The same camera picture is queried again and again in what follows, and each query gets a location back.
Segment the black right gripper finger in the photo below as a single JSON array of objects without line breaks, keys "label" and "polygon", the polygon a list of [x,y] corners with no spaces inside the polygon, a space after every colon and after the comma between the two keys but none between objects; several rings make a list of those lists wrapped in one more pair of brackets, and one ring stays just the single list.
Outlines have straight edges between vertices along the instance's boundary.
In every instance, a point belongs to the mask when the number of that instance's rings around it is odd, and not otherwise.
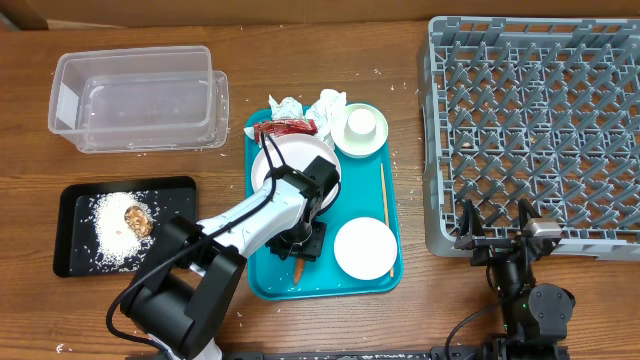
[{"label": "black right gripper finger", "polygon": [[521,198],[518,201],[518,223],[522,234],[532,235],[533,226],[530,225],[530,222],[540,217],[541,215],[526,198]]},{"label": "black right gripper finger", "polygon": [[471,200],[466,200],[463,204],[463,215],[461,218],[459,235],[462,238],[480,237],[484,235],[483,224],[479,217],[479,212]]}]

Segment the orange carrot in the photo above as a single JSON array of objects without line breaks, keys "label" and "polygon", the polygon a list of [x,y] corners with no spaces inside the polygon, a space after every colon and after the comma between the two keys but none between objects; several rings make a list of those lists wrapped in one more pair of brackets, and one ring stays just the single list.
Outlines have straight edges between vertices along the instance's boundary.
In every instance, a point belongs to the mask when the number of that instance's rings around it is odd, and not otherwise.
[{"label": "orange carrot", "polygon": [[301,280],[301,277],[304,273],[305,260],[302,258],[297,258],[295,263],[295,269],[293,274],[293,284],[297,286]]}]

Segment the large pink plate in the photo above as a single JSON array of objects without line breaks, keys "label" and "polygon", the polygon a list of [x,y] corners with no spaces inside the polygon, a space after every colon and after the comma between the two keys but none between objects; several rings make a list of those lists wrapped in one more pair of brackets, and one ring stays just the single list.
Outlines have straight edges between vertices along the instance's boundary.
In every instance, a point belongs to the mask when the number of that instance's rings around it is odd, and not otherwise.
[{"label": "large pink plate", "polygon": [[[294,169],[305,170],[320,156],[335,165],[338,179],[341,179],[342,170],[336,153],[321,140],[311,135],[289,134],[275,138],[275,143],[286,164]],[[263,185],[269,166],[260,146],[249,146],[246,155],[246,196],[249,197]]]}]

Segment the brown walnut food scrap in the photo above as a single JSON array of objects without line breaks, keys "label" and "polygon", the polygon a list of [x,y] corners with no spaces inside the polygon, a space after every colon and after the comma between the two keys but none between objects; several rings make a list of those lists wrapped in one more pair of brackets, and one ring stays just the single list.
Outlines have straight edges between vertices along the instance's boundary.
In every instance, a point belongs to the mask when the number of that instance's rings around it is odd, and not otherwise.
[{"label": "brown walnut food scrap", "polygon": [[139,206],[129,207],[125,212],[124,220],[137,238],[148,237],[153,231],[152,219]]}]

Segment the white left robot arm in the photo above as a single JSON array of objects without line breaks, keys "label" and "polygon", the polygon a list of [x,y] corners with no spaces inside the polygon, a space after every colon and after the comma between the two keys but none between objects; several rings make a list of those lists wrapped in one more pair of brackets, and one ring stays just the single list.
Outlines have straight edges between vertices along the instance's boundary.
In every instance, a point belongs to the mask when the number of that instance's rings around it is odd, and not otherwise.
[{"label": "white left robot arm", "polygon": [[162,228],[130,285],[106,313],[109,332],[155,348],[155,359],[222,359],[215,342],[248,258],[263,246],[281,259],[320,255],[322,203],[340,188],[335,164],[272,167],[252,196],[216,217],[176,216]]}]

